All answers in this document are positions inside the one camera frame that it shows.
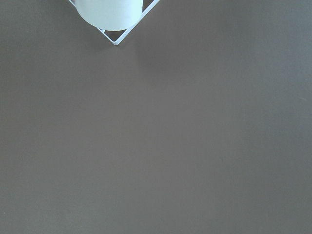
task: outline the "gray table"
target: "gray table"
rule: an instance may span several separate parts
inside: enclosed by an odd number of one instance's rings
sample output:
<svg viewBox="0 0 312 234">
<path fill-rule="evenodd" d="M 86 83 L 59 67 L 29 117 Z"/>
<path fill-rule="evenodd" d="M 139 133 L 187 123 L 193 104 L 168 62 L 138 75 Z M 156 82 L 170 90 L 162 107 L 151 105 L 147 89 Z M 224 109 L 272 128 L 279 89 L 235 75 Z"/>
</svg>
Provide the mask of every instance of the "gray table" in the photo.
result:
<svg viewBox="0 0 312 234">
<path fill-rule="evenodd" d="M 312 233 L 312 1 L 162 0 L 118 47 L 1 1 L 0 66 L 1 234 Z"/>
</svg>

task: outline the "gray surface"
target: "gray surface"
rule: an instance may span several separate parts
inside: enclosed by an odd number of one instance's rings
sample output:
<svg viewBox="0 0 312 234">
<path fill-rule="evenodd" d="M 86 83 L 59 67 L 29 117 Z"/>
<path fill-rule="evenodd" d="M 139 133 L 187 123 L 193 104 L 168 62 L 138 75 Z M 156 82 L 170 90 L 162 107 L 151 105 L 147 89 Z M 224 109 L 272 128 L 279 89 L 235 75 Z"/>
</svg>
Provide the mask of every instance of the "gray surface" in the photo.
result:
<svg viewBox="0 0 312 234">
<path fill-rule="evenodd" d="M 179 2 L 1 1 L 1 234 L 312 233 L 312 2 Z"/>
</svg>

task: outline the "gray floor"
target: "gray floor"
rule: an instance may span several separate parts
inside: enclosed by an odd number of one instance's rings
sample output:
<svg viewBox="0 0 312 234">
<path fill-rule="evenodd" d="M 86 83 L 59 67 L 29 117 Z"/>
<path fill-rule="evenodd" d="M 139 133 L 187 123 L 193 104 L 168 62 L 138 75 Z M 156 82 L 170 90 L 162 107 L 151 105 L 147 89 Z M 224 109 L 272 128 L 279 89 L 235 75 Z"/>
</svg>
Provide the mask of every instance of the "gray floor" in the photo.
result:
<svg viewBox="0 0 312 234">
<path fill-rule="evenodd" d="M 1 234 L 312 233 L 312 1 L 162 0 L 114 47 L 7 0 L 0 31 Z"/>
</svg>

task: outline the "white container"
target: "white container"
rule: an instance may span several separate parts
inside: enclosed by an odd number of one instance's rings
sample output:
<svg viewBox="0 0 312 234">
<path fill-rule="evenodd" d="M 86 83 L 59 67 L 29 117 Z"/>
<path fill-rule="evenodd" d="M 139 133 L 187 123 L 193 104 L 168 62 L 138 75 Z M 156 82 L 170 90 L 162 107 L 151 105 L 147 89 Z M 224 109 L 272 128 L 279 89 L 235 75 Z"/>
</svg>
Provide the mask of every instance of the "white container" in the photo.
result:
<svg viewBox="0 0 312 234">
<path fill-rule="evenodd" d="M 108 31 L 121 31 L 140 20 L 143 0 L 75 0 L 75 6 L 89 24 Z"/>
</svg>

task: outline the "white cylindrical object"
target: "white cylindrical object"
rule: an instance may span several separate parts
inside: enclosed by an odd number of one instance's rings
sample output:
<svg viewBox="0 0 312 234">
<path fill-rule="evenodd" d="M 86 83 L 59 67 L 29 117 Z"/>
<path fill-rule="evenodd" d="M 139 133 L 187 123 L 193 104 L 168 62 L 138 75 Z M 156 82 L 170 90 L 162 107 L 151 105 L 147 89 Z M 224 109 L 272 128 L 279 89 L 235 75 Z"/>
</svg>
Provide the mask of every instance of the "white cylindrical object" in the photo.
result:
<svg viewBox="0 0 312 234">
<path fill-rule="evenodd" d="M 75 5 L 89 24 L 104 30 L 120 31 L 139 21 L 143 0 L 75 0 Z"/>
</svg>

